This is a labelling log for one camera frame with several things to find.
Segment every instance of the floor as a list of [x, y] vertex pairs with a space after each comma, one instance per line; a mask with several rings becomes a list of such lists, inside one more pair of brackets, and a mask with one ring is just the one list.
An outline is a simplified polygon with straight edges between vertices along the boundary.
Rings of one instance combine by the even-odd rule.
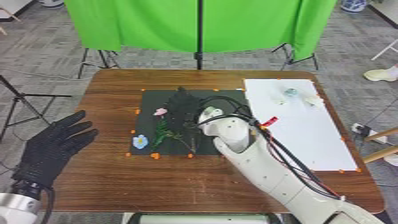
[[[36, 4], [20, 17], [22, 23], [2, 23], [10, 36], [0, 35], [0, 74], [24, 92], [74, 95], [72, 99], [58, 100], [52, 106], [47, 117], [54, 121], [74, 112], [79, 106], [97, 68], [86, 69], [84, 80], [77, 81], [84, 48], [66, 9], [49, 10]], [[398, 62], [395, 52], [388, 52], [377, 61], [370, 61], [397, 37], [398, 30], [368, 9], [361, 14], [351, 15], [337, 8], [317, 49], [321, 71], [315, 71], [312, 61], [287, 68], [287, 70], [317, 73], [347, 129], [356, 122], [367, 123], [376, 130], [386, 130], [398, 124], [398, 102], [384, 111], [398, 97], [398, 82], [374, 83], [361, 76], [365, 71], [388, 68]], [[271, 51], [273, 49], [264, 49], [207, 54], [205, 68], [280, 70], [285, 62], [283, 52], [273, 54]], [[196, 68], [189, 53], [127, 47], [116, 59], [123, 68]], [[90, 60], [100, 63], [95, 52], [91, 52]], [[2, 86], [0, 93], [2, 124], [13, 98]], [[42, 99], [34, 99], [33, 102], [36, 105], [45, 104]], [[27, 109], [18, 106], [15, 120], [29, 115]], [[0, 144], [0, 158], [10, 167], [18, 164], [24, 140], [43, 128], [45, 124], [36, 121], [10, 129]], [[363, 144], [358, 138], [356, 140], [363, 155], [386, 147], [374, 143]], [[392, 138], [392, 142], [398, 143], [398, 138]], [[368, 168], [384, 193], [388, 213], [398, 223], [398, 167], [379, 160]], [[8, 189], [10, 176], [11, 172], [0, 175], [0, 190]], [[111, 213], [56, 213], [50, 223], [120, 223], [122, 218], [122, 214]]]

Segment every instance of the black glove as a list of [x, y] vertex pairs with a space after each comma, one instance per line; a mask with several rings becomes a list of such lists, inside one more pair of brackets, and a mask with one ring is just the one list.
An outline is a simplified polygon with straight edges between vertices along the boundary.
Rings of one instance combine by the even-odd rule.
[[97, 129], [86, 131], [93, 122], [79, 123], [84, 117], [86, 111], [77, 112], [61, 121], [54, 122], [29, 140], [22, 163], [13, 175], [15, 180], [27, 180], [45, 187], [52, 187], [72, 156], [91, 144], [98, 135]]

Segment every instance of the wooden tabletop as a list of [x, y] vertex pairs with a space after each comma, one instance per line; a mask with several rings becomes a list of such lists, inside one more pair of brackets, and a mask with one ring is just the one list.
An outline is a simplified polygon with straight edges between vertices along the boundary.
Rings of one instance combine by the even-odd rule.
[[337, 111], [308, 72], [102, 70], [95, 76], [79, 110], [100, 129], [97, 142], [74, 157], [59, 177], [58, 211], [107, 212], [289, 212], [273, 197], [246, 180], [219, 156], [125, 156], [143, 89], [171, 90], [244, 88], [244, 78], [312, 79], [342, 136], [363, 172], [317, 172], [321, 179], [349, 200], [374, 213], [384, 201], [354, 148]]

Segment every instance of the white paper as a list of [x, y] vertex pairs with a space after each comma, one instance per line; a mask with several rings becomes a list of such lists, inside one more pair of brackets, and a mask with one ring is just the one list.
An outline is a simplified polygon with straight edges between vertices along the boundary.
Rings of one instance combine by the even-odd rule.
[[[285, 96], [297, 89], [296, 97]], [[319, 92], [308, 79], [246, 79], [246, 97], [253, 114], [262, 123], [276, 116], [273, 135], [289, 147], [312, 170], [356, 170], [358, 165], [342, 140], [338, 127], [326, 105], [315, 107], [306, 97]]]

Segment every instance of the wall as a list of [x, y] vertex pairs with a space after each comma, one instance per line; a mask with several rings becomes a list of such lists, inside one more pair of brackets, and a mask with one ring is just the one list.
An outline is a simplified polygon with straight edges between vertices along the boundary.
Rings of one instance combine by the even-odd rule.
[[[0, 0], [0, 5], [11, 11], [11, 13], [17, 13], [31, 2], [33, 0]], [[0, 19], [8, 19], [8, 18], [10, 18], [10, 15], [0, 10]]]
[[374, 3], [374, 7], [398, 24], [398, 0], [384, 0], [384, 3]]

